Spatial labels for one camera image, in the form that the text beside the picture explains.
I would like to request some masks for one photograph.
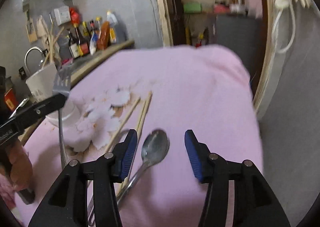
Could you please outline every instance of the gray floor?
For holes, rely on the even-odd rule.
[[[292,226],[320,192],[320,18],[296,9],[297,34],[260,128],[264,174]]]

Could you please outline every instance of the pink tablecloth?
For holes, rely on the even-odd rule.
[[[262,171],[262,146],[249,75],[230,50],[182,46],[121,51],[83,79],[70,97],[81,108],[86,100],[118,86],[130,86],[142,98],[153,91],[132,173],[142,163],[141,146],[150,131],[163,128],[170,139],[167,157],[148,169],[124,201],[120,211],[124,226],[198,225],[206,185],[194,178],[184,146],[187,129],[193,129],[211,152],[230,161],[250,159]],[[135,127],[139,112],[140,107],[125,128]],[[26,225],[61,172],[58,141],[57,128],[44,120],[25,146],[34,168],[36,190],[32,205],[24,205],[16,196]],[[93,159],[87,154],[83,161]]]

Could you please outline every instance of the curved chrome faucet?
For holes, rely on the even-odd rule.
[[[31,48],[27,51],[26,56],[24,57],[24,65],[25,65],[25,67],[26,67],[26,69],[27,69],[27,72],[29,73],[29,76],[31,76],[32,74],[31,74],[31,72],[30,72],[30,70],[29,70],[29,68],[28,68],[28,65],[27,65],[27,58],[28,58],[29,53],[30,53],[32,50],[38,50],[41,54],[43,53],[43,50],[42,50],[40,47],[37,47],[37,46],[31,47]]]

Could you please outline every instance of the spoon handle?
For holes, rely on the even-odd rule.
[[[123,200],[123,198],[127,195],[127,193],[136,185],[136,183],[139,181],[140,177],[148,167],[149,163],[147,161],[143,162],[141,167],[138,169],[138,171],[135,173],[135,175],[132,177],[129,183],[121,189],[120,193],[117,195],[118,206],[120,202]]]

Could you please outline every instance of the door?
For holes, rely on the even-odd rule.
[[[181,0],[167,0],[173,45],[186,44],[186,32]]]

